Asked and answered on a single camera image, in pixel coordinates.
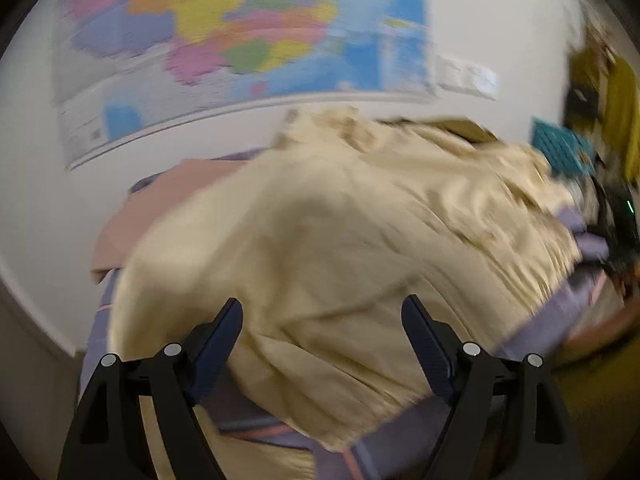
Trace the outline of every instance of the world map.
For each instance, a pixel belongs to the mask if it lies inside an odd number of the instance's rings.
[[[227,105],[426,92],[424,0],[60,0],[68,163]]]

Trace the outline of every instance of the purple bedsheet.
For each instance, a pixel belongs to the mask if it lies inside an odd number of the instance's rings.
[[[148,186],[154,177],[136,184],[131,192]],[[558,218],[574,232],[583,256],[607,256],[606,243],[585,232],[580,213],[564,210]],[[81,392],[106,353],[110,306],[119,273],[120,269],[115,269],[107,277],[107,287],[95,316],[82,366]],[[574,272],[540,311],[504,343],[498,355],[521,360],[531,352],[543,356],[549,354],[563,341],[588,306],[597,277],[598,272],[593,270]],[[200,403],[226,436],[311,450],[316,458],[319,480],[382,480],[412,466],[428,457],[449,413],[449,407],[439,397],[431,396],[344,452],[329,452],[247,399],[228,370]]]

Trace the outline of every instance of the crumpled fabric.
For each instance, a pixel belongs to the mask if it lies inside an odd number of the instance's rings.
[[[405,118],[392,119],[389,121],[378,121],[388,126],[403,126],[411,124],[421,124],[422,126],[432,126],[452,135],[465,139],[471,144],[480,142],[498,142],[498,138],[486,128],[464,117],[444,117],[438,119],[425,119],[413,121]]]
[[[272,149],[154,223],[119,281],[110,351],[152,355],[236,297],[243,393],[340,450],[429,393],[402,299],[492,351],[578,258],[553,215],[568,205],[529,146],[300,112]]]
[[[133,247],[156,218],[162,216],[197,190],[244,166],[244,160],[201,160],[188,158],[159,175],[153,183],[127,196],[102,229],[94,247],[91,274],[96,283],[111,269],[119,269]]]

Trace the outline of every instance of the screw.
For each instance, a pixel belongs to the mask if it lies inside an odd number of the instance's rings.
[[[462,351],[467,355],[477,356],[480,355],[482,349],[476,343],[464,343]]]
[[[115,362],[116,356],[114,354],[107,354],[105,356],[102,356],[102,359],[100,359],[100,364],[104,367],[109,367],[115,364]]]
[[[536,368],[540,368],[544,361],[543,361],[542,357],[540,357],[538,354],[529,354],[527,356],[527,362],[531,366],[535,366]]]
[[[169,343],[164,347],[164,355],[172,357],[182,352],[182,347],[178,343]]]

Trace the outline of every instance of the beige blanket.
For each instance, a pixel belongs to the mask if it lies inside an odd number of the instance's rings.
[[[571,204],[529,146],[300,112],[273,149],[153,225],[119,281],[110,350],[152,355],[235,296],[243,392],[341,449],[429,393],[402,299],[492,350],[578,258],[552,214]]]

